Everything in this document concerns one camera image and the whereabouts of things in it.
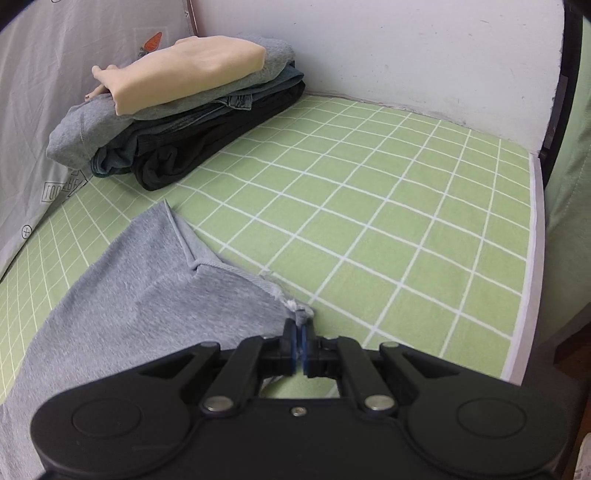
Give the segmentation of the folded grey garment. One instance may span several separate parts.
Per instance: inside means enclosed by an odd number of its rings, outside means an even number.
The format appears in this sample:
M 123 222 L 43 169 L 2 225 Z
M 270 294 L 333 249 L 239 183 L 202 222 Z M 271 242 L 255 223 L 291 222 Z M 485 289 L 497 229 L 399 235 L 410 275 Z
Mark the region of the folded grey garment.
M 232 96 L 252 94 L 260 85 L 273 82 L 296 59 L 294 48 L 286 41 L 252 35 L 245 39 L 266 49 L 266 59 L 259 71 L 225 85 L 166 103 L 152 102 L 141 109 L 134 107 L 129 114 L 117 114 L 113 97 L 108 93 L 99 94 L 68 110 L 49 134 L 47 157 L 70 169 L 81 169 L 100 148 L 131 123 L 180 114 L 211 102 L 230 103 Z

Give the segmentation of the grey printed quilt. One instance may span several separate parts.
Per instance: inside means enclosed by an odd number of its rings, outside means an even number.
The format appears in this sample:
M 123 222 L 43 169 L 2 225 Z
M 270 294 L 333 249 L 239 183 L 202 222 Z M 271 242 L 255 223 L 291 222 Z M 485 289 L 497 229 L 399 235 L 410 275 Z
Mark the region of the grey printed quilt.
M 96 85 L 94 65 L 134 61 L 193 33 L 185 1 L 35 1 L 1 32 L 1 268 L 88 169 L 46 155 L 49 135 Z

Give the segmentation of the green checked bed sheet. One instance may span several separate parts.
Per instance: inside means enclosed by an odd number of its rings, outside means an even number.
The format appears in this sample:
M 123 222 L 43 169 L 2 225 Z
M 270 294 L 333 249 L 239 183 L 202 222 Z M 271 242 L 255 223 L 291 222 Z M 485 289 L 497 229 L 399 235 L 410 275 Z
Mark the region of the green checked bed sheet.
M 444 120 L 307 96 L 179 183 L 91 180 L 1 283 L 1 389 L 68 288 L 166 201 L 216 253 L 317 311 L 324 335 L 387 340 L 520 382 L 540 230 L 522 147 Z

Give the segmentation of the folded black garment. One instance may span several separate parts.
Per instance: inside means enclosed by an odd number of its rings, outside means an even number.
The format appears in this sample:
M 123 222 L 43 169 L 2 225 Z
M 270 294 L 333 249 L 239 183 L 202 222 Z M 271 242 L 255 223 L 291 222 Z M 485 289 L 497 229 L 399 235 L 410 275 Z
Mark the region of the folded black garment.
M 131 172 L 141 187 L 155 191 L 180 181 L 232 141 L 297 103 L 305 83 L 256 100 L 249 111 L 231 110 L 172 133 L 142 135 Z

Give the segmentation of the grey sweatpants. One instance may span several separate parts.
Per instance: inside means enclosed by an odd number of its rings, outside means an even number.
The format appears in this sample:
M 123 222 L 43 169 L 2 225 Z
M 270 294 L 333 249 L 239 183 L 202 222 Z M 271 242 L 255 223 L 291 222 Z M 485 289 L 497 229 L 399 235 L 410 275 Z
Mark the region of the grey sweatpants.
M 308 304 L 219 259 L 166 202 L 136 216 L 70 287 L 29 344 L 1 405 L 1 476 L 43 471 L 30 439 L 53 396 L 202 341 L 276 336 Z

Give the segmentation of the folded blue jeans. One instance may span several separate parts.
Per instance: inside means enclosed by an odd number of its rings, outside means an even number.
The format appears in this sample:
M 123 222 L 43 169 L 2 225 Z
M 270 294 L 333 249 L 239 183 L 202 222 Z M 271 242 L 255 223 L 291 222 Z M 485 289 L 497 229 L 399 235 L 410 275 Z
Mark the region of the folded blue jeans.
M 297 82 L 304 82 L 304 73 L 293 64 L 281 71 L 273 82 L 260 85 L 252 94 L 235 95 L 231 102 L 211 102 L 204 106 L 152 121 L 135 121 L 113 140 L 100 148 L 90 160 L 90 169 L 97 177 L 131 173 L 131 165 L 137 153 L 137 143 L 142 135 L 172 133 L 181 128 L 214 119 L 231 110 L 252 109 L 256 100 L 287 89 Z

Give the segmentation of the folded beige garment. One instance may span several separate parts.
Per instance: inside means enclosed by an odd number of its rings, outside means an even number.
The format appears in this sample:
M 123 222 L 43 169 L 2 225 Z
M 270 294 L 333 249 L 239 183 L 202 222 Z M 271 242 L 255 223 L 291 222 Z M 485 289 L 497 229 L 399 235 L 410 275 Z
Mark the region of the folded beige garment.
M 129 114 L 134 107 L 166 103 L 242 79 L 262 69 L 265 59 L 266 49 L 247 40 L 191 36 L 122 68 L 94 66 L 91 73 L 99 86 L 85 99 L 108 93 L 116 102 L 116 113 Z

